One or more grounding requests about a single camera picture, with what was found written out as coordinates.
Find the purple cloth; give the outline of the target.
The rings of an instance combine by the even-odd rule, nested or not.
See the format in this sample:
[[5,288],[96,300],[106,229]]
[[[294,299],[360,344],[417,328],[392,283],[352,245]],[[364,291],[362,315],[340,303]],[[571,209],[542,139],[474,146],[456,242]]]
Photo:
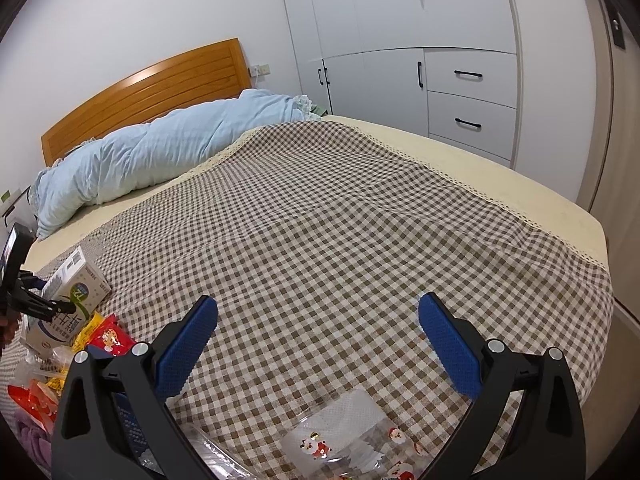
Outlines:
[[16,434],[21,445],[25,450],[36,456],[51,457],[51,437],[42,427],[40,427],[35,419],[22,410],[14,412],[14,425]]

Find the red snack wrapper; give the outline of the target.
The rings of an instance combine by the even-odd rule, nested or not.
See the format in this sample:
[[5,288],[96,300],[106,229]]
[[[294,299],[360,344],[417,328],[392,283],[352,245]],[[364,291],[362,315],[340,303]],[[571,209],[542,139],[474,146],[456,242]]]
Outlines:
[[123,356],[133,346],[134,340],[118,325],[114,314],[104,318],[95,313],[70,346],[62,344],[53,348],[47,359],[29,351],[6,392],[23,412],[50,434],[66,376],[76,354],[98,349],[108,356]]

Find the clear santa cellophane bag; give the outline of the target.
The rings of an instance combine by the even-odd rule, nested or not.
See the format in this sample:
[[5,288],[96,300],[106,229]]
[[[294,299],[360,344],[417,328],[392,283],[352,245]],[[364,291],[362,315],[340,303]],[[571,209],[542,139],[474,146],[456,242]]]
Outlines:
[[433,460],[361,388],[182,429],[217,479],[417,479]]

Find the light blue duvet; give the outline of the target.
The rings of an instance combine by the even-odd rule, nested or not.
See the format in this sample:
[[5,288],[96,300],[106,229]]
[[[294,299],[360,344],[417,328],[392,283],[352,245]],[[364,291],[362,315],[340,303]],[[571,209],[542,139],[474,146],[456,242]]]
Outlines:
[[250,129],[318,120],[326,110],[308,96],[248,89],[237,98],[173,110],[152,122],[82,142],[40,171],[28,191],[40,240],[84,207],[175,179],[228,148]]

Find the cream bed sheet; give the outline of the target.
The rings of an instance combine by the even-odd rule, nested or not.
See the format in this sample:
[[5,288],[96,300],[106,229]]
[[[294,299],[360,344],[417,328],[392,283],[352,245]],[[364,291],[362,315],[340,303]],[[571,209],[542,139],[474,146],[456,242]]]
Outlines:
[[[474,195],[482,196],[484,200],[511,211],[530,226],[562,240],[573,252],[603,270],[610,268],[608,246],[601,223],[551,188],[489,159],[425,136],[342,116],[331,115],[326,121],[355,129],[387,151],[431,168]],[[239,140],[228,148],[175,179],[131,192],[111,203],[92,206],[81,212],[63,229],[32,246],[26,258],[26,268],[31,271],[41,270],[62,252],[79,245],[91,232],[122,212],[218,165],[242,148],[255,132],[255,129],[243,132]]]

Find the brown checkered bed cover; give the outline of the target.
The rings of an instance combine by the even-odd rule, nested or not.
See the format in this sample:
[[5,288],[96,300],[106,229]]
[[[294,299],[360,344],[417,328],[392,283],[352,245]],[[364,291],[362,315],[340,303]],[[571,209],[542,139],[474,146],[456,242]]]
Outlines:
[[[151,342],[201,296],[217,326],[182,390],[187,422],[253,405],[259,414],[361,388],[433,455],[471,400],[454,388],[418,318],[434,292],[456,318],[510,350],[559,348],[577,395],[596,382],[611,327],[610,270],[431,168],[337,122],[256,128],[223,162],[122,212],[39,271],[91,263],[102,304],[134,344]],[[18,440],[1,364],[1,467],[55,479]],[[522,395],[510,395],[476,469],[493,465]]]

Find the white built-in wardrobe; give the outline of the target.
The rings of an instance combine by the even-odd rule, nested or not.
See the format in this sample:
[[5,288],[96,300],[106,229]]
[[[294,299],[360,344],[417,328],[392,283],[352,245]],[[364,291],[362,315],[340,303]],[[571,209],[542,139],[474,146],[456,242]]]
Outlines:
[[330,113],[512,166],[512,0],[284,0],[300,88]]

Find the wooden bed frame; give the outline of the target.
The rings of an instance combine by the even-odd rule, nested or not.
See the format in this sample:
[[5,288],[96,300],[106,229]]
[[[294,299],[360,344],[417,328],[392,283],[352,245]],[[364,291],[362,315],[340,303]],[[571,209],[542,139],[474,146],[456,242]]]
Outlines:
[[231,99],[249,89],[240,40],[218,41],[139,70],[82,103],[41,137],[52,165],[82,142],[126,126],[152,122],[178,108]]

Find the wall power socket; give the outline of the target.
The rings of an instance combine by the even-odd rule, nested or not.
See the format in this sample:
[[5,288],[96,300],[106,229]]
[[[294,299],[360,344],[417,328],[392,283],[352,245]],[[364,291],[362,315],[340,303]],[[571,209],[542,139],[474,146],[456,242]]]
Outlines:
[[250,76],[252,78],[267,76],[270,74],[270,66],[268,64],[251,65],[248,68],[248,71],[250,72]]

